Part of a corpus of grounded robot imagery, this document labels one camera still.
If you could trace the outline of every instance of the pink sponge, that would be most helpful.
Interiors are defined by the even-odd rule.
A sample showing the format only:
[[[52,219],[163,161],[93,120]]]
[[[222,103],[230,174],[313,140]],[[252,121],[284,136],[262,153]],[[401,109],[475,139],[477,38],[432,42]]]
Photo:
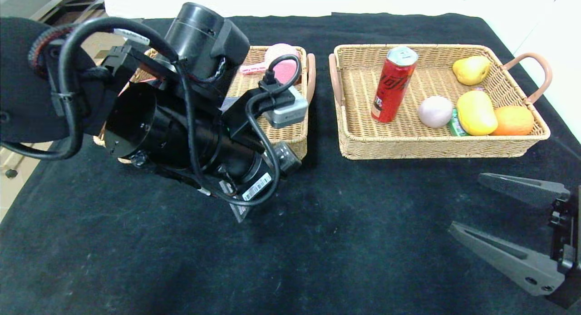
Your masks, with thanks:
[[[243,74],[249,74],[265,71],[272,61],[274,61],[277,57],[286,54],[292,54],[298,57],[299,51],[297,51],[296,48],[293,48],[293,46],[290,46],[289,44],[274,44],[273,46],[270,46],[268,50],[266,50],[266,53],[264,53],[263,63],[242,65],[240,67],[240,72]],[[295,74],[295,70],[296,63],[293,60],[284,60],[274,67],[274,77],[276,77],[278,81],[284,84],[292,78],[292,76]]]

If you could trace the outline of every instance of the red soda can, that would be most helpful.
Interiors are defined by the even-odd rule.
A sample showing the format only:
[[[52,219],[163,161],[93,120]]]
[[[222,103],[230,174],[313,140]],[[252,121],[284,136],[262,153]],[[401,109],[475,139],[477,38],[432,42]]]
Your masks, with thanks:
[[[407,46],[389,50],[371,107],[375,120],[383,123],[394,120],[417,61],[418,54]]]

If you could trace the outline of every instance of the black cable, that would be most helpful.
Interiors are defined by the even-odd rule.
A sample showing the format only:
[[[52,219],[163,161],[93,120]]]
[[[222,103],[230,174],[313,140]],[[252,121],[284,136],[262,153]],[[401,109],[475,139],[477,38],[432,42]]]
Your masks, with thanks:
[[[274,191],[276,191],[276,188],[278,187],[278,182],[280,181],[280,174],[281,174],[280,173],[280,164],[278,163],[278,160],[276,160],[276,157],[274,154],[274,148],[272,148],[270,141],[268,141],[268,137],[266,137],[266,135],[262,131],[260,125],[258,124],[256,119],[254,118],[251,111],[254,107],[255,102],[258,102],[259,100],[262,100],[264,98],[269,98],[268,93],[264,92],[264,93],[258,94],[256,96],[254,96],[253,98],[251,98],[246,104],[246,115],[248,116],[249,121],[251,122],[251,126],[256,131],[257,135],[259,135],[260,139],[262,140],[263,144],[265,145],[265,147],[268,151],[268,158],[270,159],[270,162],[272,162],[272,164],[274,166],[274,179],[272,180],[272,183],[270,184],[270,188],[268,189],[268,192],[265,195],[261,196],[260,198],[253,199],[252,201],[243,201],[241,199],[235,199],[235,198],[232,198],[231,196],[227,195],[226,193],[224,193],[218,189],[215,189],[213,187],[213,185],[206,179],[205,175],[202,172],[199,160],[197,158],[197,149],[196,149],[196,142],[195,142],[196,118],[195,118],[195,105],[193,102],[192,88],[189,85],[189,82],[187,81],[187,71],[186,71],[183,63],[178,61],[178,62],[174,63],[174,66],[176,67],[176,71],[177,71],[178,75],[180,75],[180,83],[181,83],[183,91],[184,91],[184,99],[185,99],[185,103],[186,103],[186,119],[187,119],[187,144],[189,147],[189,156],[190,156],[190,162],[192,164],[193,174],[196,177],[196,180],[198,181],[198,183],[202,187],[204,187],[205,189],[210,191],[212,193],[212,195],[215,195],[216,197],[219,197],[220,199],[223,199],[224,201],[226,201],[230,204],[233,204],[233,205],[252,207],[252,206],[257,206],[257,205],[267,201],[274,194]]]
[[[170,62],[178,59],[178,54],[174,48],[164,40],[164,38],[146,25],[133,20],[110,17],[87,21],[71,32],[60,50],[59,57],[59,88],[60,92],[78,92],[78,83],[74,76],[75,55],[81,49],[81,44],[86,38],[98,31],[112,32],[114,29],[125,29],[136,34],[140,34],[150,40],[149,46],[165,56]]]
[[[2,142],[2,146],[18,154],[41,160],[62,160],[79,152],[83,144],[83,129],[81,128],[81,116],[76,99],[76,94],[79,94],[80,88],[75,76],[75,56],[86,38],[98,31],[113,32],[114,29],[125,29],[145,36],[150,40],[149,46],[168,60],[176,61],[178,59],[178,54],[172,46],[160,34],[143,24],[118,17],[87,21],[71,32],[60,50],[59,57],[59,95],[63,101],[64,116],[69,127],[69,147],[53,152],[31,148],[21,143]]]
[[[274,89],[271,92],[271,94],[280,94],[280,93],[284,92],[285,90],[292,87],[292,85],[294,85],[296,83],[296,81],[299,79],[301,64],[300,64],[299,58],[293,54],[285,54],[285,55],[279,56],[276,59],[274,59],[272,62],[270,62],[270,65],[268,66],[268,71],[274,72],[274,67],[278,63],[285,61],[285,60],[293,60],[296,62],[295,73],[293,74],[292,78],[287,83],[284,83],[282,86]]]
[[[188,143],[188,147],[189,147],[190,162],[192,164],[193,173],[194,173],[195,177],[197,177],[197,180],[199,181],[199,183],[202,187],[204,187],[205,189],[210,191],[216,197],[220,197],[224,201],[231,203],[233,205],[239,205],[239,206],[245,206],[245,207],[259,205],[259,204],[267,201],[270,197],[272,197],[272,195],[274,194],[274,191],[276,191],[276,189],[278,188],[278,183],[280,182],[280,176],[281,176],[280,163],[276,159],[274,148],[272,147],[272,144],[270,144],[268,137],[266,136],[266,134],[264,133],[264,131],[262,130],[262,128],[258,124],[258,121],[255,119],[253,111],[254,111],[255,103],[259,102],[260,100],[268,99],[274,94],[280,94],[284,90],[290,88],[299,79],[299,73],[300,73],[300,67],[301,67],[300,60],[298,57],[296,57],[295,55],[292,55],[292,54],[287,54],[287,55],[276,58],[274,61],[272,61],[272,63],[268,67],[268,70],[273,73],[274,72],[273,68],[279,62],[284,61],[284,60],[294,60],[297,64],[297,67],[295,69],[295,73],[294,73],[293,77],[291,78],[291,80],[289,80],[288,83],[285,83],[284,85],[282,85],[282,86],[280,86],[272,91],[265,91],[263,93],[257,94],[256,96],[253,96],[246,103],[246,108],[245,108],[246,116],[247,116],[249,122],[251,123],[251,127],[256,132],[256,134],[259,136],[264,147],[266,148],[267,156],[268,156],[270,162],[272,163],[272,166],[274,167],[274,178],[272,180],[272,183],[270,184],[270,188],[268,189],[267,193],[262,195],[260,198],[254,199],[252,201],[241,201],[240,199],[232,198],[231,196],[227,195],[226,193],[223,193],[222,191],[214,189],[212,187],[212,184],[209,183],[208,180],[206,179],[206,177],[204,176],[202,169],[200,168],[199,160],[197,158],[197,150],[196,150],[196,143],[195,143],[195,133],[196,133],[195,105],[193,102],[192,88],[189,85],[189,83],[187,82],[188,76],[187,76],[187,71],[185,69],[185,65],[183,64],[183,61],[174,62],[174,66],[176,67],[176,71],[180,75],[180,83],[182,84],[182,88],[184,90],[184,99],[186,102],[186,112],[187,112],[187,115],[186,115],[186,118],[187,118],[187,143]]]
[[[69,139],[69,147],[57,151],[44,151],[22,145],[21,143],[2,142],[2,146],[15,153],[38,158],[39,160],[64,160],[74,156],[83,144],[83,130],[81,129],[81,118],[79,111],[76,109],[77,104],[72,98],[63,100],[64,113],[67,115],[67,125],[69,126],[69,135],[71,137],[81,137],[81,139]]]

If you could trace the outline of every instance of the black cylinder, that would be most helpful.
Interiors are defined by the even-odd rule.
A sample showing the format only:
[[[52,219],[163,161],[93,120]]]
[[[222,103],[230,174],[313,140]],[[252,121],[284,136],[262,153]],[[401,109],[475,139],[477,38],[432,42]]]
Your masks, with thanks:
[[[151,87],[132,84],[115,102],[105,127],[104,141],[116,158],[142,152],[151,162],[173,169],[190,168],[185,103]],[[233,179],[244,177],[256,152],[230,139],[226,129],[209,116],[196,116],[196,148],[205,172],[222,165]]]
[[[214,106],[222,106],[250,48],[248,38],[230,20],[196,3],[183,4],[165,38],[181,57],[187,59],[187,71],[196,79],[212,77],[222,59],[226,60],[222,75],[216,81],[203,83],[194,80],[192,85],[195,92],[209,99]],[[175,71],[161,54],[156,56],[156,60]]]

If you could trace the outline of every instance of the table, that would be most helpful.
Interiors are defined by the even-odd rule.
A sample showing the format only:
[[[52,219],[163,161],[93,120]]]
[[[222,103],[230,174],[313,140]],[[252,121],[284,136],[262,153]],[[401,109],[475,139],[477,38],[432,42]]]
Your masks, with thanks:
[[[547,212],[479,186],[480,172],[579,184],[581,146],[544,98],[552,136],[520,158],[350,161],[338,149],[326,56],[337,44],[484,44],[463,15],[234,17],[252,44],[317,57],[309,153],[253,220],[109,158],[41,162],[0,225],[7,314],[560,314],[456,242],[456,220],[548,252]],[[146,20],[163,32],[169,20]],[[511,69],[531,94],[535,85]],[[571,313],[579,311],[579,305]]]

